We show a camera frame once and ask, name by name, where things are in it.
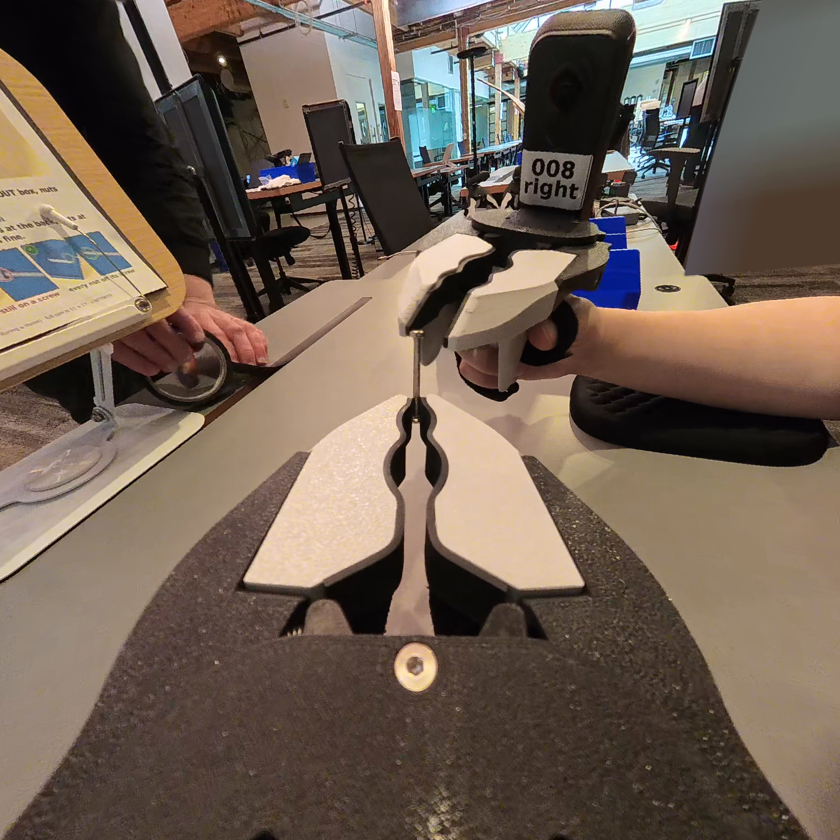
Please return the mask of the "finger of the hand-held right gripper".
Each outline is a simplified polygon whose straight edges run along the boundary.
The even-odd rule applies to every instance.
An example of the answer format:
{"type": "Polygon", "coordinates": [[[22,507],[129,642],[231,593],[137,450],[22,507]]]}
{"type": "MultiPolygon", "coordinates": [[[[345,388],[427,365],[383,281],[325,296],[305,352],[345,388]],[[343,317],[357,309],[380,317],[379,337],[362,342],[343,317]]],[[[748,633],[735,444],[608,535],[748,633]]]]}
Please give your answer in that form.
{"type": "Polygon", "coordinates": [[[423,332],[421,364],[435,361],[468,293],[487,282],[495,249],[482,238],[451,235],[419,253],[408,267],[397,305],[402,336],[423,332]]]}
{"type": "Polygon", "coordinates": [[[559,279],[575,256],[553,250],[519,250],[510,265],[470,290],[446,335],[453,351],[480,346],[498,348],[523,341],[526,331],[551,313],[560,292],[559,279]]]}

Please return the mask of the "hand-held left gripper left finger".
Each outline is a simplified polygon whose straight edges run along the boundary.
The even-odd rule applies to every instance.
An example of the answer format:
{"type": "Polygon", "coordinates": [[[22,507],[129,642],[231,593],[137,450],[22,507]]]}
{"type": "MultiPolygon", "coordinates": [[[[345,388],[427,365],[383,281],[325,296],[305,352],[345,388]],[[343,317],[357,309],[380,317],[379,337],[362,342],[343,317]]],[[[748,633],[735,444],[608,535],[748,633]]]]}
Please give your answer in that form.
{"type": "Polygon", "coordinates": [[[403,577],[412,400],[394,395],[320,440],[243,578],[253,592],[339,603],[357,634],[383,635],[403,577]]]}

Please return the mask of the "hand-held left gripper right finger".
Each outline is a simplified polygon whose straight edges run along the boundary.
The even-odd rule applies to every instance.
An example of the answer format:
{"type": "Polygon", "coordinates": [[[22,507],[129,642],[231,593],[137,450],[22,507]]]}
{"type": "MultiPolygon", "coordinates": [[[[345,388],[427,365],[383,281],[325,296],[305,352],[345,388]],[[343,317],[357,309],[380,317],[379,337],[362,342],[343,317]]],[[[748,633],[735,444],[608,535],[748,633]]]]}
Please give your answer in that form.
{"type": "Polygon", "coordinates": [[[585,589],[518,450],[438,395],[423,399],[425,572],[436,635],[477,635],[502,603],[585,589]]]}

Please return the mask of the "person's right forearm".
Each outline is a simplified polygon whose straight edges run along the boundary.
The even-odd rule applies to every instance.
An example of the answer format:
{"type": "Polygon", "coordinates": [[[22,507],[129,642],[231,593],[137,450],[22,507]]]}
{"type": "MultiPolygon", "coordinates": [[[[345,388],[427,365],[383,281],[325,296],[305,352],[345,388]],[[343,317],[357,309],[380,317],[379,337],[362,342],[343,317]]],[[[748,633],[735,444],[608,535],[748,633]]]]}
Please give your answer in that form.
{"type": "Polygon", "coordinates": [[[577,374],[749,413],[839,418],[838,297],[597,311],[577,374]]]}

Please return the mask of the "grey desk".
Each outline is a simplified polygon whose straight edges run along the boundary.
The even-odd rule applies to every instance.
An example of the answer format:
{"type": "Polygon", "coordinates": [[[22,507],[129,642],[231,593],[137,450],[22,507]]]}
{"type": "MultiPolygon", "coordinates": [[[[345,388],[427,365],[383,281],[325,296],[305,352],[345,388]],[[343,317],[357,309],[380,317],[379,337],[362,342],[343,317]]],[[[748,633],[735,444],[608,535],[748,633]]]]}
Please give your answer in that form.
{"type": "MultiPolygon", "coordinates": [[[[410,392],[412,346],[396,331],[410,260],[265,319],[283,355],[371,298],[2,583],[2,832],[75,740],[177,561],[289,457],[410,392]]],[[[606,448],[571,427],[570,383],[525,382],[493,403],[448,353],[423,372],[425,392],[536,456],[645,562],[760,768],[813,838],[838,838],[838,447],[797,469],[606,448]]]]}

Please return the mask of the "brown wooden desk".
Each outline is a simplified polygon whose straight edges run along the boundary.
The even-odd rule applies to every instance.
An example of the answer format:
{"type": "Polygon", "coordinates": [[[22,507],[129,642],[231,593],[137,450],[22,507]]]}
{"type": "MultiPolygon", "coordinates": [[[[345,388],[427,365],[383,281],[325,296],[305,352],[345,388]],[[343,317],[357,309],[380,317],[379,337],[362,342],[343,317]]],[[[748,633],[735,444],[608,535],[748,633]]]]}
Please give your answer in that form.
{"type": "Polygon", "coordinates": [[[323,186],[320,180],[315,180],[272,188],[260,187],[247,190],[246,195],[249,201],[255,203],[275,203],[280,199],[285,199],[290,205],[289,214],[323,205],[328,217],[329,233],[341,277],[351,280],[364,276],[364,264],[354,227],[354,214],[358,214],[360,209],[349,204],[347,196],[349,184],[349,182],[340,182],[323,186]]]}

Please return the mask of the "person's right hand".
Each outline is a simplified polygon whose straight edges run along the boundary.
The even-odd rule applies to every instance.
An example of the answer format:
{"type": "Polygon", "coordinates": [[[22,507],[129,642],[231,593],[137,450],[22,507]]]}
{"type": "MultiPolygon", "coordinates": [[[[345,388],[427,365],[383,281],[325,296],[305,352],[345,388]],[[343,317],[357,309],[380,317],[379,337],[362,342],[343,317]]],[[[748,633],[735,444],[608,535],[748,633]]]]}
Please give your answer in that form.
{"type": "MultiPolygon", "coordinates": [[[[547,319],[529,329],[527,346],[532,348],[532,356],[539,356],[540,364],[520,360],[514,374],[515,382],[552,380],[577,372],[595,341],[597,315],[598,311],[590,301],[567,297],[547,319]]],[[[469,388],[502,402],[518,389],[518,385],[506,392],[497,388],[497,356],[497,347],[487,345],[455,357],[458,374],[469,388]]]]}

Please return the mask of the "black office chair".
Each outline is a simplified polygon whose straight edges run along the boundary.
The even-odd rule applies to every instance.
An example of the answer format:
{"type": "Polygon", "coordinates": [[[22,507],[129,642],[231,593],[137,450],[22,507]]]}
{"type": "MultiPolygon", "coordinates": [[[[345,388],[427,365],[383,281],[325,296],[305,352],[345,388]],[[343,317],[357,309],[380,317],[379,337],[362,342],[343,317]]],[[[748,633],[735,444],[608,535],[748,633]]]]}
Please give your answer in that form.
{"type": "Polygon", "coordinates": [[[264,293],[268,298],[269,312],[276,312],[285,306],[284,292],[300,290],[308,292],[309,287],[319,286],[323,279],[288,276],[280,261],[289,266],[295,264],[291,251],[311,235],[307,227],[294,225],[269,229],[246,243],[249,256],[255,261],[264,293]]]}

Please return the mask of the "black tape roll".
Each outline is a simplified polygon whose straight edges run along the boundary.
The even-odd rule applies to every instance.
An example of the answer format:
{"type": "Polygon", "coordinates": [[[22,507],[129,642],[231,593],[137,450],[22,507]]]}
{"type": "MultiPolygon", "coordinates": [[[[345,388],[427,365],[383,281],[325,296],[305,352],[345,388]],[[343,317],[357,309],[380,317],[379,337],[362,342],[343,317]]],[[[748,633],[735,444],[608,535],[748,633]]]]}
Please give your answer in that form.
{"type": "Polygon", "coordinates": [[[147,377],[145,388],[166,406],[200,408],[219,397],[233,372],[226,348],[208,332],[190,360],[174,372],[147,377]]]}

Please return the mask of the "black wrist rest pad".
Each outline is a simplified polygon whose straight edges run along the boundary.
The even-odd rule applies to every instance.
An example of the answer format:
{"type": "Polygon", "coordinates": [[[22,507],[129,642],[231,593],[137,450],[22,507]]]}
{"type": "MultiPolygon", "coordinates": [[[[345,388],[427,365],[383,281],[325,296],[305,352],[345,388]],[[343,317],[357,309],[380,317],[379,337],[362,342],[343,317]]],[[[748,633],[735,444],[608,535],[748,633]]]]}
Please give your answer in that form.
{"type": "Polygon", "coordinates": [[[835,444],[819,420],[703,406],[582,375],[570,419],[609,445],[751,466],[808,466],[835,444]]]}

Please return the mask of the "grey monitor back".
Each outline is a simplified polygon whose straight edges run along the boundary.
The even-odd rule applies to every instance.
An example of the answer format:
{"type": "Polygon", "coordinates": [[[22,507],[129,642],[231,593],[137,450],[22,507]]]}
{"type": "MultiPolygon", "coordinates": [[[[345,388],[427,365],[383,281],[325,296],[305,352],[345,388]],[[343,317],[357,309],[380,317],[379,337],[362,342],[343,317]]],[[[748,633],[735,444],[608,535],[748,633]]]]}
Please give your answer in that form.
{"type": "Polygon", "coordinates": [[[839,2],[761,2],[697,204],[686,273],[838,265],[839,2]]]}

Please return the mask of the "round metal disc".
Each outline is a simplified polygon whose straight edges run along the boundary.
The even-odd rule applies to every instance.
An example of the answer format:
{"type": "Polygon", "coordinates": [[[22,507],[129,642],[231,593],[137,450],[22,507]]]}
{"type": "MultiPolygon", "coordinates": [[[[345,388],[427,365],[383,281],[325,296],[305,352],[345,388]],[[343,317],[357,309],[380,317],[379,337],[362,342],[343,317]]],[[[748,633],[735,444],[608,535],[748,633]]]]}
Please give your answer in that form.
{"type": "Polygon", "coordinates": [[[117,448],[103,444],[76,444],[55,457],[47,465],[31,471],[23,488],[30,493],[54,497],[81,487],[110,466],[117,448]]]}

